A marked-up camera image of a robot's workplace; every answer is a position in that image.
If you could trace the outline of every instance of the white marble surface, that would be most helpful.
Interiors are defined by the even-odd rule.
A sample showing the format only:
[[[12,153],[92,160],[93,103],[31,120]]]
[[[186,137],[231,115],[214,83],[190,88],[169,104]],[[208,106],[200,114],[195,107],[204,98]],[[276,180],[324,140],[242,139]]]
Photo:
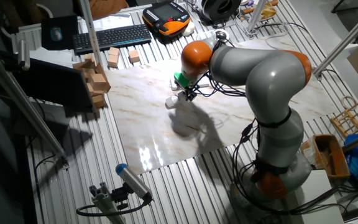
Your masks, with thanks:
[[[169,80],[180,68],[180,60],[173,58],[106,73],[111,84],[108,96],[127,162],[136,174],[237,143],[241,131],[254,118],[245,98],[221,93],[209,98],[199,95],[177,109],[166,109],[165,99],[174,94]],[[303,121],[335,112],[314,77],[291,99],[290,106]]]

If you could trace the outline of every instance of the wooden block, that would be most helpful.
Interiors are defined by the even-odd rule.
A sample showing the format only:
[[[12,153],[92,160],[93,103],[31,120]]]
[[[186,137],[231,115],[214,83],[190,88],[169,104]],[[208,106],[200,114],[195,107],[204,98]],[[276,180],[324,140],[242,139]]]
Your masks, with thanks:
[[[88,90],[89,90],[89,93],[91,94],[91,96],[93,96],[94,91],[93,91],[93,88],[92,88],[91,84],[87,83],[86,86],[88,87]]]
[[[105,106],[105,104],[104,104],[104,94],[92,97],[92,101],[93,101],[94,106],[97,109],[102,108],[102,107]]]
[[[84,77],[86,81],[90,79],[91,75],[95,74],[93,68],[82,68],[82,72],[84,73]]]
[[[109,55],[119,56],[119,49],[117,49],[115,47],[110,47]]]
[[[106,80],[102,74],[92,74],[89,78],[89,83],[91,84],[93,90],[104,90],[106,86]]]
[[[110,68],[117,68],[117,66],[118,66],[118,56],[109,55],[109,58],[107,59],[107,65]]]
[[[94,58],[91,54],[86,54],[85,55],[85,62],[93,62],[94,63]]]
[[[96,66],[95,70],[96,70],[97,73],[103,75],[103,78],[104,78],[105,81],[106,81],[106,86],[104,87],[104,92],[105,92],[105,93],[108,93],[109,90],[110,90],[110,88],[111,88],[111,86],[110,86],[109,80],[107,79],[106,73],[105,73],[104,70],[103,70],[102,65],[99,63],[98,66]]]
[[[92,62],[80,62],[80,63],[73,64],[73,68],[75,70],[81,71],[82,68],[90,68],[91,65],[92,65]]]
[[[130,50],[129,52],[129,61],[131,63],[140,62],[139,53],[137,50]]]
[[[94,90],[92,96],[98,96],[98,95],[103,95],[103,94],[104,94],[103,90]]]

